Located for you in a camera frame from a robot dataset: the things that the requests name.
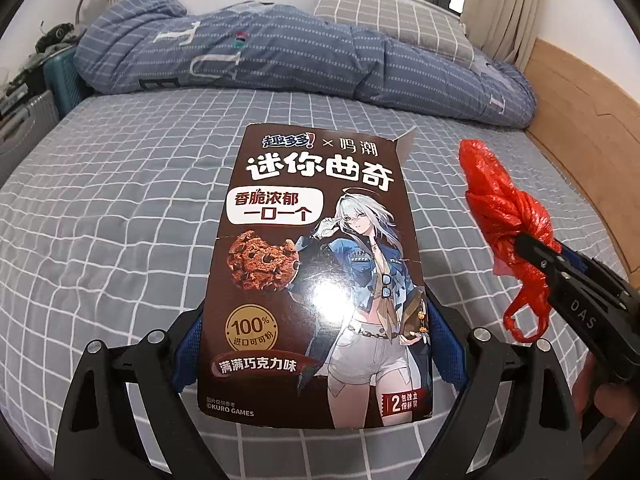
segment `gray suitcase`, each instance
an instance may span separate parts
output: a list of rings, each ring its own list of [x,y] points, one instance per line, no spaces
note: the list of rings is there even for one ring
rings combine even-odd
[[[18,164],[58,124],[53,94],[47,90],[0,124],[0,187]]]

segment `silver screw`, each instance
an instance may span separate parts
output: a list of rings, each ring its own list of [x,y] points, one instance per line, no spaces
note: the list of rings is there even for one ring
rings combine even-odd
[[[536,346],[540,348],[543,352],[549,352],[549,350],[551,350],[551,343],[546,339],[538,339],[536,341]]]
[[[474,330],[474,337],[478,339],[478,341],[489,341],[489,339],[491,339],[491,332],[479,326]]]
[[[162,330],[154,330],[151,334],[146,336],[146,340],[150,343],[157,344],[164,339],[164,332]]]
[[[89,354],[96,354],[102,348],[102,343],[100,341],[91,341],[87,346],[86,350]]]

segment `anime character's face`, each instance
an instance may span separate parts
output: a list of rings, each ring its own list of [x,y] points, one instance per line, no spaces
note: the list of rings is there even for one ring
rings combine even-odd
[[[356,211],[352,217],[346,219],[347,224],[351,229],[357,232],[359,235],[368,234],[369,230],[373,227],[369,217],[362,211]]]

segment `pillow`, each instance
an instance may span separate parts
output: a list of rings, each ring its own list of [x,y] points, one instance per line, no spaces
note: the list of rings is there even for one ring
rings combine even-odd
[[[314,15],[330,23],[372,28],[471,69],[474,48],[460,21],[430,4],[398,0],[317,0]]]

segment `white speech bubble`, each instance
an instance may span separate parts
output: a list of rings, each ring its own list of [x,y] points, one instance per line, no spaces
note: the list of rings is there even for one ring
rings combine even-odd
[[[235,225],[306,225],[320,218],[323,204],[314,187],[240,186],[226,194],[226,217]]]

